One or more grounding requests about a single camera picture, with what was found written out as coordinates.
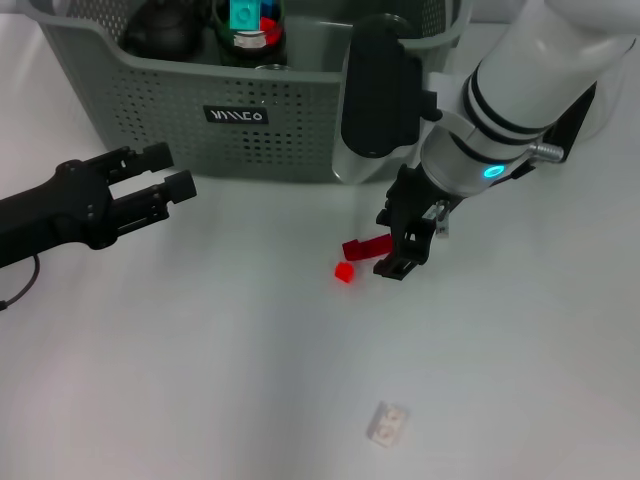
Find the white lego brick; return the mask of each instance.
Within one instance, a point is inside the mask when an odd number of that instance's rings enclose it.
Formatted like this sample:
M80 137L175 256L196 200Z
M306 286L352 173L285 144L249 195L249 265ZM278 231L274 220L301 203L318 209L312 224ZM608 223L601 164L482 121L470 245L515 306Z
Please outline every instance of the white lego brick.
M378 445L389 448L398 441L407 412L395 405L381 403L369 427L369 438Z

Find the white table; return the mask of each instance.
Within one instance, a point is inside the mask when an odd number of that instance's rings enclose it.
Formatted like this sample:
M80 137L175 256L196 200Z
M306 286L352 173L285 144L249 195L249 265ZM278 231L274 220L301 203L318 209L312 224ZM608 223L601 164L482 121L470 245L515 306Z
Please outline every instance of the white table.
M479 58L499 32L463 47ZM463 203L402 283L372 264L352 286L332 275L342 242L383 232L388 185L197 178L166 222L43 254L0 313L0 478L637 478L640 53L628 62L600 136ZM0 196L103 151L26 19L0 17L0 65ZM31 269L0 270L0 296ZM365 437L381 400L411 412L391 450Z

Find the gray basket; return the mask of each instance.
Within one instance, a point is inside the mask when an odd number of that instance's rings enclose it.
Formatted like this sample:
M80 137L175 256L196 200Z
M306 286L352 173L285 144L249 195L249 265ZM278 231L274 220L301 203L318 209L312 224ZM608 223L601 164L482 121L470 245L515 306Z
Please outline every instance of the gray basket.
M215 65L207 31L201 63L133 57L118 46L140 0L19 0L38 21L108 149L166 141L176 165L218 177L333 182L331 156L350 24L393 13L420 25L407 40L440 70L469 0L286 0L292 71ZM266 107L269 125L207 122L203 106Z

